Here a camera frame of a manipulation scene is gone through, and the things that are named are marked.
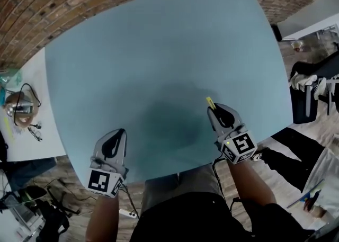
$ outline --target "white shoe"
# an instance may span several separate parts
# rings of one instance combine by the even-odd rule
[[[254,155],[251,157],[251,160],[252,160],[252,161],[260,161],[260,160],[261,160],[261,156],[262,156],[262,153],[254,154]]]

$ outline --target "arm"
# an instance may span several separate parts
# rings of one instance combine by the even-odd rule
[[[256,229],[260,207],[276,203],[274,194],[247,161],[236,165],[228,162],[228,166],[239,197],[245,200],[243,206],[251,219],[252,229]]]
[[[259,241],[305,241],[308,234],[298,222],[276,204],[273,192],[246,162],[229,163],[234,183]]]
[[[228,162],[228,166],[242,200],[251,200],[261,206],[276,203],[272,190],[247,161],[236,165]]]
[[[119,197],[100,196],[87,226],[87,242],[116,241],[119,223]]]

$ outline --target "power strip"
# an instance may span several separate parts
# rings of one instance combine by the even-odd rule
[[[137,214],[134,211],[131,212],[131,211],[128,211],[128,210],[125,210],[125,209],[119,209],[119,213],[124,215],[124,216],[133,218],[133,219],[137,218]]]

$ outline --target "desk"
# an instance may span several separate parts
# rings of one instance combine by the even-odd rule
[[[256,140],[292,123],[278,44],[257,0],[136,0],[46,47],[54,117],[82,183],[95,143],[125,128],[127,182],[212,162],[206,97],[236,109]]]
[[[0,131],[8,144],[8,161],[24,161],[65,155],[64,147],[59,138],[49,101],[45,52],[40,50],[6,85],[12,91],[19,91],[24,83],[30,84],[35,90],[41,106],[33,123],[41,122],[42,141],[38,142],[28,129],[19,129],[0,108]]]

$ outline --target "black shirt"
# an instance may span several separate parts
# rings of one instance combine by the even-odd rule
[[[250,233],[232,217],[221,196],[191,192],[145,211],[131,241],[304,241],[308,237],[279,205],[260,210],[256,233]]]

